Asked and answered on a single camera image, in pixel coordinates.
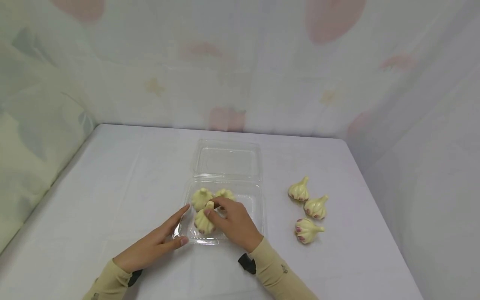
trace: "garlic-shaped bun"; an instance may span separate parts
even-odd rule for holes
[[[207,202],[212,198],[213,198],[212,192],[210,192],[206,188],[199,189],[198,191],[193,193],[193,196],[192,196],[193,208],[196,211],[201,210],[202,208],[205,207],[205,204],[207,204]]]
[[[198,229],[198,232],[201,234],[210,234],[215,231],[215,225],[205,216],[204,211],[205,209],[213,209],[215,203],[212,201],[208,201],[205,205],[205,208],[200,210],[197,215],[195,216],[195,227]]]
[[[317,220],[325,218],[327,215],[327,209],[325,208],[325,202],[328,200],[328,195],[324,195],[322,198],[309,199],[305,202],[303,209],[309,216],[314,217]]]
[[[288,188],[288,195],[298,201],[307,201],[309,198],[307,182],[308,176],[305,176],[299,183],[291,185]]]
[[[316,226],[309,219],[300,219],[297,220],[295,224],[295,233],[300,242],[308,244],[313,242],[317,232],[324,232],[325,228]]]
[[[236,198],[235,198],[235,196],[234,196],[234,194],[232,193],[231,190],[221,189],[221,190],[217,191],[215,193],[215,197],[220,197],[220,196],[222,196],[224,198],[228,198],[228,199],[233,200],[233,201],[236,200]]]

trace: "left hand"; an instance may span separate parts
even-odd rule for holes
[[[190,204],[182,207],[160,227],[157,227],[125,251],[115,256],[113,262],[123,271],[133,273],[147,268],[162,255],[187,244],[187,237],[178,237],[167,242],[165,240],[172,234],[181,217],[189,208]]]

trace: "hand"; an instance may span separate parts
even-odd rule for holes
[[[154,229],[124,252],[115,256],[113,262],[123,271],[132,273],[147,268],[160,256],[187,244],[187,237],[178,237],[167,242],[165,240],[172,234],[180,222],[180,218],[189,208],[190,204],[182,207],[160,227]]]
[[[220,228],[227,238],[251,253],[264,239],[247,213],[242,203],[224,197],[212,199],[215,206],[226,210],[226,218],[220,217],[214,210],[206,209],[205,216],[217,228]]]

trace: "fingernail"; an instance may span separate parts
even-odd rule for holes
[[[181,245],[181,246],[184,246],[184,245],[186,245],[186,244],[188,244],[188,238],[186,238],[186,237],[181,238],[181,240],[180,240],[180,245]]]

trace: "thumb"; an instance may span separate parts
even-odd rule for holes
[[[204,214],[213,225],[224,231],[225,226],[227,225],[227,220],[220,217],[213,209],[205,209]]]
[[[160,248],[160,255],[163,255],[165,253],[168,253],[170,251],[173,251],[175,249],[180,248],[183,245],[186,245],[188,243],[188,238],[187,237],[178,237],[173,240],[170,240],[164,244],[160,244],[157,247]]]

